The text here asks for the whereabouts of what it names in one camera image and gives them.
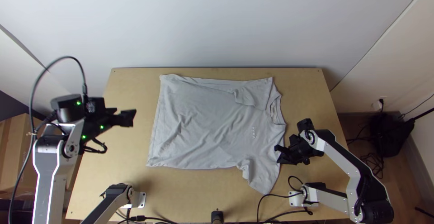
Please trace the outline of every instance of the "small printed logo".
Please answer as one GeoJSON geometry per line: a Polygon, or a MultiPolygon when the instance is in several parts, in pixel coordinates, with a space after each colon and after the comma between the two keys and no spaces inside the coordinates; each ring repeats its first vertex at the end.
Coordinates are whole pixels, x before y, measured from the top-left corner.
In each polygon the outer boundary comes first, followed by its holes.
{"type": "Polygon", "coordinates": [[[252,131],[252,139],[255,139],[255,138],[256,138],[255,127],[252,126],[252,127],[250,128],[250,130],[252,131]]]}

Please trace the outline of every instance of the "white wall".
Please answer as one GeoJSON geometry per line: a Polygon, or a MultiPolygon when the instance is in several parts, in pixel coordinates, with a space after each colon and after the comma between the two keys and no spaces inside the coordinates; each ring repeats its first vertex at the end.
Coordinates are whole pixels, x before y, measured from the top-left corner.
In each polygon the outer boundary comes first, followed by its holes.
{"type": "Polygon", "coordinates": [[[403,110],[434,87],[434,0],[414,0],[365,57],[331,91],[338,112],[403,110]]]}
{"type": "MultiPolygon", "coordinates": [[[[0,30],[0,90],[28,106],[30,91],[43,67],[0,30]]],[[[50,100],[69,92],[46,73],[36,90],[33,109],[51,111],[50,100]]]]}
{"type": "MultiPolygon", "coordinates": [[[[0,0],[0,24],[45,64],[79,58],[93,95],[112,67],[325,67],[332,88],[410,2],[0,0]]],[[[73,68],[53,74],[79,92],[73,68]]]]}
{"type": "MultiPolygon", "coordinates": [[[[434,87],[431,87],[431,94],[427,95],[427,97],[431,96],[434,93],[434,87]]],[[[410,111],[412,108],[417,106],[420,102],[417,102],[411,107],[405,108],[403,112],[410,111]]],[[[413,112],[406,115],[405,119],[410,119],[415,117],[431,108],[434,108],[434,98],[425,102],[419,108],[415,109],[413,112]]],[[[428,170],[429,176],[431,177],[431,181],[434,182],[434,138],[433,138],[433,129],[434,129],[434,112],[427,114],[426,116],[418,119],[415,122],[415,128],[411,133],[411,136],[416,144],[416,147],[424,161],[424,164],[428,170]]]]}

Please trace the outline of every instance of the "floor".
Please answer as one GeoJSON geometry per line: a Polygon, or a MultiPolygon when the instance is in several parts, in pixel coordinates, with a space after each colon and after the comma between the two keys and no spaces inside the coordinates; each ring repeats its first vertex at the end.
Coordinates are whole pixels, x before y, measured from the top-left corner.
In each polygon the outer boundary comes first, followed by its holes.
{"type": "MultiPolygon", "coordinates": [[[[361,128],[369,121],[368,115],[348,115],[339,116],[345,138],[355,138],[361,128]]],[[[361,136],[367,136],[368,130],[361,133],[361,136]]],[[[365,141],[355,141],[349,145],[349,150],[357,157],[374,152],[372,146],[365,141]]],[[[383,170],[383,179],[381,182],[386,186],[392,206],[395,211],[394,224],[425,224],[434,223],[430,218],[415,210],[415,207],[424,208],[421,195],[416,186],[415,179],[410,171],[405,152],[401,151],[397,156],[385,159],[385,168],[383,170]]],[[[292,224],[312,224],[314,222],[291,222],[292,224]]],[[[349,219],[339,220],[318,220],[323,224],[350,224],[349,219]]]]}

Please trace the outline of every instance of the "t-shirt sleeve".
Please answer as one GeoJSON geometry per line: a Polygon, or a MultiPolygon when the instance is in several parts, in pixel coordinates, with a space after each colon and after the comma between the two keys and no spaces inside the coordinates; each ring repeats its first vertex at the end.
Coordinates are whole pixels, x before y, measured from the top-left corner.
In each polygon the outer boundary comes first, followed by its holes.
{"type": "Polygon", "coordinates": [[[184,82],[195,86],[202,86],[220,91],[232,93],[235,102],[254,106],[259,110],[265,110],[270,97],[273,78],[264,78],[252,81],[227,81],[178,76],[175,74],[160,75],[161,82],[184,82]]]}

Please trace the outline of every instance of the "metal bracket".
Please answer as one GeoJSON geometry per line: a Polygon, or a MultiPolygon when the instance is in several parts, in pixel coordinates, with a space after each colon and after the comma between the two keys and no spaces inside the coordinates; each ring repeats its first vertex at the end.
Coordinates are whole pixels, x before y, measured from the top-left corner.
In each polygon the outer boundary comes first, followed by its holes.
{"type": "Polygon", "coordinates": [[[130,188],[128,193],[128,198],[130,200],[129,204],[122,206],[121,208],[143,208],[145,207],[146,193],[136,192],[130,188]]]}
{"type": "MultiPolygon", "coordinates": [[[[294,195],[296,193],[297,193],[296,191],[290,191],[288,192],[289,194],[288,196],[294,195]]],[[[306,192],[303,191],[303,194],[290,197],[289,204],[294,207],[318,207],[318,203],[313,203],[313,204],[304,203],[305,198],[306,198],[306,192]]]]}

